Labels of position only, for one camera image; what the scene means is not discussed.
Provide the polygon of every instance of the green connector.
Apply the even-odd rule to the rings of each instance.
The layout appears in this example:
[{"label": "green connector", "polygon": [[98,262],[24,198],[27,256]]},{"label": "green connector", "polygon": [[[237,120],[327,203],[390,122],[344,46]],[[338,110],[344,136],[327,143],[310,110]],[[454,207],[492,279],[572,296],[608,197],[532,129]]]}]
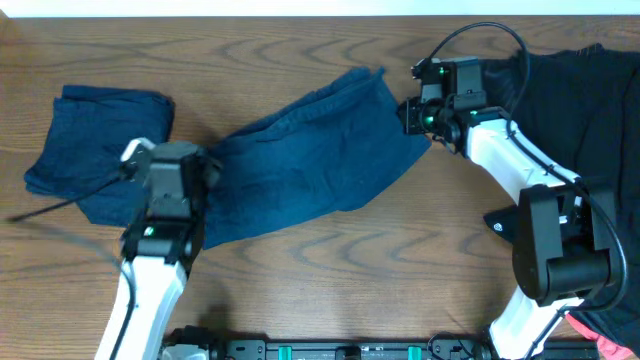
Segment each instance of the green connector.
[{"label": "green connector", "polygon": [[278,348],[278,360],[291,360],[291,346],[281,346]]},{"label": "green connector", "polygon": [[422,360],[422,348],[409,346],[409,360]]}]

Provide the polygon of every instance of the wire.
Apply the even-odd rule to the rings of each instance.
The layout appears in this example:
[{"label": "wire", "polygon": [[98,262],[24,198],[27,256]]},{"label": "wire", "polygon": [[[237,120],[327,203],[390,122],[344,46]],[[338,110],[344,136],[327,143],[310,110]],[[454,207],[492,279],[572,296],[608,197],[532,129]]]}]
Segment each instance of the wire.
[{"label": "wire", "polygon": [[558,309],[558,311],[556,311],[555,315],[553,315],[553,318],[551,318],[551,321],[549,321],[549,323],[544,327],[544,329],[542,330],[540,335],[538,335],[538,337],[533,341],[533,343],[531,343],[531,347],[529,347],[529,350],[527,351],[527,354],[524,356],[523,360],[530,360],[531,359],[531,357],[533,356],[533,352],[538,347],[540,342],[542,342],[542,340],[544,340],[544,338],[551,331],[551,329],[553,329],[553,327],[558,322],[558,320],[560,320],[560,318],[564,318],[566,316],[567,311],[569,311],[570,308],[571,307],[569,307],[569,306],[563,306],[560,309]]},{"label": "wire", "polygon": [[92,191],[90,191],[88,193],[82,194],[80,196],[77,196],[77,197],[69,199],[69,200],[65,200],[65,201],[59,202],[59,203],[57,203],[55,205],[51,205],[51,206],[42,208],[40,210],[31,211],[31,212],[28,212],[28,213],[11,216],[11,217],[7,218],[7,221],[10,222],[10,223],[17,223],[17,222],[26,220],[26,219],[28,219],[30,217],[42,215],[42,214],[47,213],[49,211],[60,209],[61,207],[65,207],[65,206],[67,206],[69,204],[76,203],[76,202],[78,202],[80,200],[84,200],[84,199],[88,198],[89,196],[95,195],[96,193],[98,193],[98,192],[104,190],[105,188],[117,183],[120,180],[121,180],[120,177],[115,177],[115,178],[109,180],[108,182],[106,182],[105,184],[101,185],[97,189],[92,190]]},{"label": "wire", "polygon": [[111,350],[111,356],[109,357],[109,359],[115,360],[118,354],[118,350],[120,349],[122,339],[124,338],[124,334],[126,333],[127,327],[129,326],[129,321],[131,320],[133,310],[135,309],[135,305],[136,305],[136,286],[133,280],[133,271],[131,271],[131,273],[125,271],[123,268],[124,263],[120,264],[120,259],[118,259],[113,254],[106,252],[102,247],[100,247],[94,241],[91,241],[80,235],[76,235],[76,234],[64,231],[55,226],[45,225],[40,223],[21,221],[21,222],[10,222],[10,224],[13,224],[18,227],[36,230],[47,235],[53,235],[66,243],[76,245],[76,246],[81,246],[89,250],[93,250],[98,254],[98,256],[107,260],[110,264],[112,264],[115,268],[117,268],[120,274],[124,276],[127,282],[127,286],[129,287],[129,303],[127,304],[127,312],[125,314],[124,321],[122,322],[122,327],[120,328],[120,332],[118,333],[118,337],[113,346],[113,350]]},{"label": "wire", "polygon": [[474,23],[474,24],[469,24],[467,26],[461,27],[460,29],[458,29],[458,30],[452,32],[451,34],[449,34],[449,36],[447,36],[444,40],[442,40],[440,42],[440,44],[438,44],[438,46],[436,46],[436,48],[433,49],[433,51],[431,52],[431,55],[429,55],[429,57],[427,57],[427,62],[426,63],[427,64],[431,64],[431,60],[433,59],[433,57],[451,39],[453,39],[454,37],[458,36],[460,33],[463,33],[463,32],[465,32],[467,30],[470,30],[470,29],[473,29],[473,28],[477,28],[477,27],[495,27],[495,28],[502,29],[502,30],[506,31],[507,33],[509,33],[509,35],[511,35],[516,40],[518,45],[520,45],[520,48],[522,48],[522,53],[524,55],[524,60],[525,60],[525,64],[524,64],[524,66],[525,66],[525,74],[524,74],[524,80],[522,82],[522,88],[520,88],[520,93],[518,94],[518,97],[512,103],[511,108],[509,109],[509,112],[511,114],[513,114],[514,110],[520,104],[520,100],[522,100],[522,98],[524,97],[524,93],[525,93],[525,91],[527,89],[527,85],[529,84],[529,73],[530,73],[531,64],[530,64],[530,61],[529,61],[529,50],[527,49],[527,45],[524,43],[524,40],[522,40],[520,35],[518,35],[510,27],[508,27],[506,25],[503,25],[503,24],[500,24],[500,23],[497,23],[497,22],[493,22],[493,21],[482,21],[482,22],[477,22],[477,23]]},{"label": "wire", "polygon": [[77,196],[75,198],[69,199],[69,200],[65,200],[62,201],[58,204],[52,205],[52,206],[48,206],[45,208],[42,208],[40,210],[36,210],[36,211],[31,211],[28,213],[24,213],[24,214],[20,214],[20,215],[15,215],[15,216],[11,216],[9,218],[6,219],[7,222],[11,223],[11,224],[17,224],[18,226],[26,226],[29,227],[31,229],[36,229],[39,230],[41,232],[47,233],[47,234],[54,234],[57,235],[59,238],[61,238],[62,240],[65,240],[71,244],[74,245],[79,245],[91,250],[96,251],[101,257],[107,259],[111,264],[113,264],[116,268],[118,268],[118,271],[120,272],[120,274],[122,274],[124,276],[124,278],[127,281],[127,286],[129,288],[129,303],[127,304],[127,312],[124,316],[124,320],[122,322],[122,327],[120,328],[120,332],[118,333],[118,337],[116,338],[116,342],[113,345],[113,350],[111,350],[111,356],[109,357],[110,360],[115,360],[115,358],[118,356],[118,350],[120,349],[120,345],[122,344],[122,340],[124,339],[124,334],[127,332],[127,327],[129,326],[129,322],[131,320],[131,316],[133,315],[133,310],[135,309],[135,305],[136,305],[136,287],[135,284],[133,282],[133,270],[131,268],[131,266],[129,266],[129,270],[131,271],[131,274],[129,274],[127,271],[125,271],[124,269],[124,264],[120,264],[120,260],[113,256],[112,254],[106,253],[102,248],[100,248],[98,245],[96,245],[93,241],[90,241],[88,239],[85,239],[81,236],[66,232],[64,230],[58,229],[56,227],[53,226],[49,226],[49,225],[43,225],[43,224],[36,224],[36,223],[26,223],[24,222],[24,220],[30,218],[30,217],[34,217],[34,216],[38,216],[38,215],[42,215],[44,213],[47,213],[49,211],[53,211],[56,209],[60,209],[62,207],[65,207],[69,204],[73,204],[75,202],[78,202],[80,200],[86,199],[92,195],[95,195],[96,193],[102,191],[103,189],[121,181],[122,178],[120,176],[118,177],[114,177],[111,180],[107,181],[105,184],[99,186],[98,188],[96,188],[95,190],[92,190],[90,192],[87,192],[85,194],[82,194],[80,196]]}]

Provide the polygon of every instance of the blue towel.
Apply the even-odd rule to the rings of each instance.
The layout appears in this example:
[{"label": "blue towel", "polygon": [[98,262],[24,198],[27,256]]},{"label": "blue towel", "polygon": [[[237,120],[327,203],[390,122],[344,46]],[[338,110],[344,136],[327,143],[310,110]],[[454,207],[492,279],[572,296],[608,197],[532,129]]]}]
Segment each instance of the blue towel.
[{"label": "blue towel", "polygon": [[[382,74],[354,69],[214,145],[224,169],[204,248],[358,209],[407,171],[430,143],[403,134]],[[71,198],[97,188],[131,139],[166,141],[172,115],[155,93],[65,86],[27,189]],[[79,206],[94,224],[126,226],[142,199],[139,184],[118,183]]]},{"label": "blue towel", "polygon": [[[64,86],[42,155],[24,175],[27,190],[71,199],[97,189],[117,175],[129,141],[167,141],[173,110],[150,91]],[[93,224],[126,226],[143,200],[139,184],[119,182],[78,206]]]},{"label": "blue towel", "polygon": [[430,143],[404,135],[382,74],[354,69],[216,145],[204,247],[358,209],[404,174]]}]

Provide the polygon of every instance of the black mount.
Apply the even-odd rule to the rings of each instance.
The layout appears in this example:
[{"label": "black mount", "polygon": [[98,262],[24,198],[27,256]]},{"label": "black mount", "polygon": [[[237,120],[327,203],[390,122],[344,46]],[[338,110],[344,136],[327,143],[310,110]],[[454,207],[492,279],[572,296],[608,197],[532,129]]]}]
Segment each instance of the black mount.
[{"label": "black mount", "polygon": [[[199,351],[207,360],[490,360],[487,342],[472,338],[437,335],[415,342],[272,342],[267,340],[231,340],[221,342],[211,333],[194,327],[176,330],[161,349],[164,353],[193,354]],[[547,341],[538,360],[599,359],[591,341]]]},{"label": "black mount", "polygon": [[[611,188],[594,180],[580,186],[615,221]],[[518,285],[540,306],[574,295],[592,299],[622,276],[604,222],[568,186],[520,191],[512,260]]]},{"label": "black mount", "polygon": [[146,190],[144,204],[122,235],[123,257],[180,261],[189,274],[204,240],[207,189],[218,180],[221,165],[204,148],[175,142],[139,144],[122,169]]}]

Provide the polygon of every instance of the black garment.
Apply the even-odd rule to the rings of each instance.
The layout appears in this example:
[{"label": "black garment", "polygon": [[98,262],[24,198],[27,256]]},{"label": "black garment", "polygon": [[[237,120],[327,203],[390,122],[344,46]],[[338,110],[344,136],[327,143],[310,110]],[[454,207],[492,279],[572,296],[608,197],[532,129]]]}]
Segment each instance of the black garment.
[{"label": "black garment", "polygon": [[[509,108],[514,101],[522,85],[521,60],[484,62],[484,85],[492,105]],[[585,178],[605,176],[613,186],[630,286],[615,309],[572,315],[636,354],[640,354],[639,68],[639,53],[608,51],[599,44],[577,52],[532,55],[529,89],[513,114],[527,138],[554,161]],[[514,219],[509,211],[485,217],[492,229],[511,241]],[[615,291],[607,288],[590,303],[603,303]]]}]

